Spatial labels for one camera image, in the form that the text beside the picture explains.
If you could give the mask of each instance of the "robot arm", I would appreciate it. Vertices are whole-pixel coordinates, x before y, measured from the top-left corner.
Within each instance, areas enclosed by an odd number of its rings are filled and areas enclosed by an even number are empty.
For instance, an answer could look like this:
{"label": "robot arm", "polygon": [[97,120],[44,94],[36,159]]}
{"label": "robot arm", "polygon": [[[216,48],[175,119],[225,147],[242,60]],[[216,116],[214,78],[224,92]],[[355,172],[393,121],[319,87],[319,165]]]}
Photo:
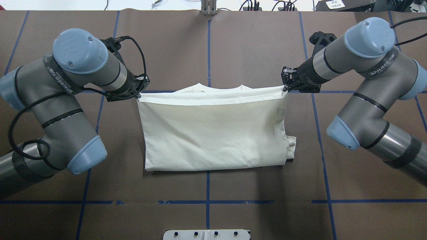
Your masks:
{"label": "robot arm", "polygon": [[101,41],[82,29],[69,29],[54,41],[52,54],[0,79],[0,95],[18,111],[49,98],[31,108],[46,135],[0,157],[0,198],[65,168],[80,174],[106,158],[102,140],[74,95],[88,83],[105,90],[102,94],[108,101],[132,98],[146,88],[149,80],[145,73],[141,80],[125,67],[121,57],[120,61],[115,57],[120,56],[121,40]]}
{"label": "robot arm", "polygon": [[321,84],[356,70],[366,79],[327,129],[344,147],[363,147],[427,186],[427,145],[383,119],[396,100],[427,86],[427,71],[395,46],[395,34],[380,18],[351,27],[298,68],[284,67],[284,91],[319,92]]}

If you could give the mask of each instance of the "folded fabric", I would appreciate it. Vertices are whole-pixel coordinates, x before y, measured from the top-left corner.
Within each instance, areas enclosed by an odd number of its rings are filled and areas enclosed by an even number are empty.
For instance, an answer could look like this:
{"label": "folded fabric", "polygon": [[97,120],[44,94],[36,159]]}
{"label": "folded fabric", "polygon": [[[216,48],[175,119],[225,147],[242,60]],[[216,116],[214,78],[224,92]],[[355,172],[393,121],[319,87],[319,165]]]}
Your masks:
{"label": "folded fabric", "polygon": [[283,86],[216,89],[196,84],[138,99],[147,171],[198,171],[284,165],[296,138],[286,136]]}

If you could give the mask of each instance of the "white mounting plate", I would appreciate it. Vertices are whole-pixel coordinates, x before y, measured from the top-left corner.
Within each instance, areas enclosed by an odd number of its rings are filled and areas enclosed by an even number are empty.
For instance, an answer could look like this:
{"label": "white mounting plate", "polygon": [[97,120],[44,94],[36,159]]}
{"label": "white mounting plate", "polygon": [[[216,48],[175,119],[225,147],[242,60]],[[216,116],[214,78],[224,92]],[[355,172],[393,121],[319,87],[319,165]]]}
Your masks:
{"label": "white mounting plate", "polygon": [[209,229],[209,230],[168,230],[163,240],[250,240],[251,234],[245,229]]}

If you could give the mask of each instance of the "blue cap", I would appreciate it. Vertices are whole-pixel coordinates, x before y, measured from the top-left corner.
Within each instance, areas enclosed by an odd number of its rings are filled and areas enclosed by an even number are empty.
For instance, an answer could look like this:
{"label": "blue cap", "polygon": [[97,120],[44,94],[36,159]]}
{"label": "blue cap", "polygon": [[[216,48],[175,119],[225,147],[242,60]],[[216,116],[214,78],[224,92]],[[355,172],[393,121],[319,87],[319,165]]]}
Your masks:
{"label": "blue cap", "polygon": [[344,34],[344,44],[348,50],[367,59],[385,55],[394,47],[395,41],[395,32],[382,18],[368,18]]}
{"label": "blue cap", "polygon": [[353,132],[338,116],[335,116],[329,127],[326,129],[326,134],[350,150],[354,151],[360,147],[360,143],[354,136]]}
{"label": "blue cap", "polygon": [[101,137],[92,138],[67,165],[68,170],[74,175],[80,174],[102,162],[107,157],[107,150]]}
{"label": "blue cap", "polygon": [[422,66],[420,66],[417,61],[414,60],[414,62],[418,67],[417,79],[415,80],[411,90],[409,90],[405,95],[399,97],[399,100],[411,99],[427,87],[427,71]]}
{"label": "blue cap", "polygon": [[71,28],[53,41],[53,57],[65,70],[77,74],[94,73],[108,61],[105,45],[89,32]]}
{"label": "blue cap", "polygon": [[25,108],[25,105],[19,98],[18,92],[16,92],[15,77],[17,72],[18,68],[0,78],[0,96],[8,102],[11,107],[21,111]]}

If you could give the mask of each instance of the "white label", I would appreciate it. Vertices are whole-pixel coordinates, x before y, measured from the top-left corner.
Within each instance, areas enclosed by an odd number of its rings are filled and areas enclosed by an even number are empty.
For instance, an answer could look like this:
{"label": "white label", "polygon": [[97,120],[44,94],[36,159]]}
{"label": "white label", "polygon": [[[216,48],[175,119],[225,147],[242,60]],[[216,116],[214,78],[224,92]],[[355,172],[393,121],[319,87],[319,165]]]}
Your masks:
{"label": "white label", "polygon": [[326,5],[329,9],[340,9],[345,7],[344,3],[341,0],[327,1]]}

